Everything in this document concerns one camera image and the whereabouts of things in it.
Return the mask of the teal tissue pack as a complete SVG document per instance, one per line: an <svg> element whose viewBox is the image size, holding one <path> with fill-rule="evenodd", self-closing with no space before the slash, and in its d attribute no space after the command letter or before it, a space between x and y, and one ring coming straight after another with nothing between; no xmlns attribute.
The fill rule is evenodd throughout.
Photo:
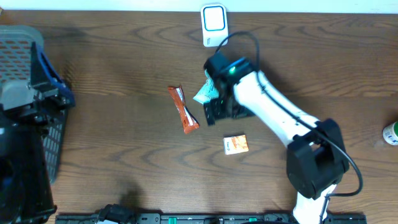
<svg viewBox="0 0 398 224"><path fill-rule="evenodd" d="M209 73L205 70L205 76L207 77L205 84L200 88L198 93L193 99L201 104L209 103L212 99L219 97L219 92L215 87L213 80Z"/></svg>

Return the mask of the small orange snack packet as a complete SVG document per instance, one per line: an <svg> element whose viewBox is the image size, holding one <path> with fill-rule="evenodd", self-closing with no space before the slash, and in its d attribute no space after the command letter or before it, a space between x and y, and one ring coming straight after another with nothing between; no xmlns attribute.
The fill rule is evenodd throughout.
<svg viewBox="0 0 398 224"><path fill-rule="evenodd" d="M248 152L248 143L246 140L246 135L230 136L223 138L224 153L226 155L240 154L243 152Z"/></svg>

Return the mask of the orange snack bar wrapper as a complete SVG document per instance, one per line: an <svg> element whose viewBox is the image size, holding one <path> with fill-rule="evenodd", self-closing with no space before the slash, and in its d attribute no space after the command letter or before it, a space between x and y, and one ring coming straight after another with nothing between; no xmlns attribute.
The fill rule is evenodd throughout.
<svg viewBox="0 0 398 224"><path fill-rule="evenodd" d="M168 91L178 110L184 133L189 134L193 130L198 129L200 127L198 121L191 115L186 107L182 86L169 86Z"/></svg>

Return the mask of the green lid jar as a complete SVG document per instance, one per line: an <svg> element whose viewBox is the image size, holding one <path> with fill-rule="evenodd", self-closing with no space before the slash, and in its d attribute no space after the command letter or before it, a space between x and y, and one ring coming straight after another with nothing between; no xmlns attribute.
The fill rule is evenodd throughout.
<svg viewBox="0 0 398 224"><path fill-rule="evenodd" d="M397 146L398 145L398 136L397 136L397 124L398 122L394 122L388 126L386 126L382 131L382 136L390 145Z"/></svg>

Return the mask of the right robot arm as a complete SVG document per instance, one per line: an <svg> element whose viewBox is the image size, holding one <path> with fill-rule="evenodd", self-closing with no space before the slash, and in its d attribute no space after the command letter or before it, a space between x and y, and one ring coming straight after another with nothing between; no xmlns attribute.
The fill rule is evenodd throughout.
<svg viewBox="0 0 398 224"><path fill-rule="evenodd" d="M203 105L208 125L257 116L287 148L287 177L297 191L294 218L299 223L324 221L326 196L349 169L337 123L319 121L296 107L246 58L230 62L218 52L203 68L219 92Z"/></svg>

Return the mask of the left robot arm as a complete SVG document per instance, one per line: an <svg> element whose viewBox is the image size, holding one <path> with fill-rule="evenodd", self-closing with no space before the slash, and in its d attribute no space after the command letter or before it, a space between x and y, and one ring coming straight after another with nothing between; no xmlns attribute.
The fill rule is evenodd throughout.
<svg viewBox="0 0 398 224"><path fill-rule="evenodd" d="M1 223L45 223L57 211L44 140L74 106L72 90L33 42L30 78L1 85Z"/></svg>

